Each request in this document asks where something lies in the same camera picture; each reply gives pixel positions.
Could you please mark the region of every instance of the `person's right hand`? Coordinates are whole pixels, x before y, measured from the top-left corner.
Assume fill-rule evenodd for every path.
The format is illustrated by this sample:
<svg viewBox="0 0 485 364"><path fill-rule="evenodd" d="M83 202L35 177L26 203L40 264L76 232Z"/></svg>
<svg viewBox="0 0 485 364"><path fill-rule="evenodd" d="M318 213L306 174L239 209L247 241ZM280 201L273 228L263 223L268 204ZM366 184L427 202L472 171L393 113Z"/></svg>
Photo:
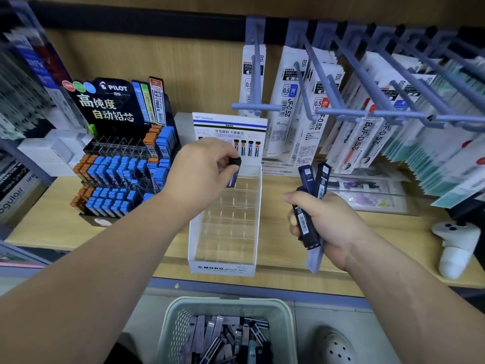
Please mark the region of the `person's right hand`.
<svg viewBox="0 0 485 364"><path fill-rule="evenodd" d="M379 237L364 222L346 201L328 192L318 199L305 192L291 192L284 195L285 201L300 206L310 216L319 235L325 240L325 255L344 271L352 245L359 240ZM293 209L288 213L289 232L300 236Z"/></svg>

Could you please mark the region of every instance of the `blue stripe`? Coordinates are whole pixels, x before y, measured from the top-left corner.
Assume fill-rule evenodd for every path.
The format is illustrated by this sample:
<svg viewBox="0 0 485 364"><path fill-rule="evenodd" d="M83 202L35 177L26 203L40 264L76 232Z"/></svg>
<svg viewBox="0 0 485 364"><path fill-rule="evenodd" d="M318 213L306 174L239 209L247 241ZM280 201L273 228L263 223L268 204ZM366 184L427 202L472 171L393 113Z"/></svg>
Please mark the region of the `blue stripe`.
<svg viewBox="0 0 485 364"><path fill-rule="evenodd" d="M194 120L195 123L213 123L213 124L225 124L225 125L236 125L236 126L249 126L252 128L266 128L266 125L254 125L254 124L242 124L242 123L227 123L225 121L210 121L210 120Z"/></svg>

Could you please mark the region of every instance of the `basket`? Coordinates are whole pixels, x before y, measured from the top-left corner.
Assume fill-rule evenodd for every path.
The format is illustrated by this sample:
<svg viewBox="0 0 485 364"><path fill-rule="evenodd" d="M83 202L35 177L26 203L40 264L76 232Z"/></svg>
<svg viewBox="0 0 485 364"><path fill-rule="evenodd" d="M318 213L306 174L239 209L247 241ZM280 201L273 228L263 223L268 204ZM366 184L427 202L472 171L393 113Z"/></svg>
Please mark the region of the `basket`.
<svg viewBox="0 0 485 364"><path fill-rule="evenodd" d="M192 315L231 315L265 319L269 322L268 340L273 347L273 362L297 364L295 328L289 307L279 299L219 298L175 299L167 308L157 350L158 364L179 364L180 349Z"/></svg>

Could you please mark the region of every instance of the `red circle label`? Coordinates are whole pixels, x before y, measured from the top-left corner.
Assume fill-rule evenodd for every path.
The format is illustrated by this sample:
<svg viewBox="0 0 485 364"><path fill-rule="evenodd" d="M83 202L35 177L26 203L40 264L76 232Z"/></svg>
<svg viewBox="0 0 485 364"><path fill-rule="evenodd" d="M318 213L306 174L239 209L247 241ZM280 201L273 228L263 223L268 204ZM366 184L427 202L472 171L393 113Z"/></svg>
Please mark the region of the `red circle label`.
<svg viewBox="0 0 485 364"><path fill-rule="evenodd" d="M65 89L67 89L70 92L75 92L76 91L76 88L74 88L74 85L72 85L72 83L69 82L68 80L63 80L62 81L62 85L63 85L63 87Z"/></svg>

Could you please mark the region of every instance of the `hand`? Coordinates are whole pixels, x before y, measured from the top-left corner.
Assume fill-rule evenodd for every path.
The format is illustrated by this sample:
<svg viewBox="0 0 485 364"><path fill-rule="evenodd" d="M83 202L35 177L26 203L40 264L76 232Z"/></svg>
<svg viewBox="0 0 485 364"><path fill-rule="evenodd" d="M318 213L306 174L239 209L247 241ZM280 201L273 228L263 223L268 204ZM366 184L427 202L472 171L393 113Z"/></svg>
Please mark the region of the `hand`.
<svg viewBox="0 0 485 364"><path fill-rule="evenodd" d="M284 195L285 201L300 206L310 216L319 235L325 240L325 255L337 267L347 270L347 257L352 245L359 240L378 237L346 201L327 192L318 199L305 192ZM288 213L289 232L300 237L293 209Z"/></svg>
<svg viewBox="0 0 485 364"><path fill-rule="evenodd" d="M189 220L201 213L219 195L239 170L227 165L229 158L240 157L228 142L203 138L183 146L175 157L163 191L171 206Z"/></svg>

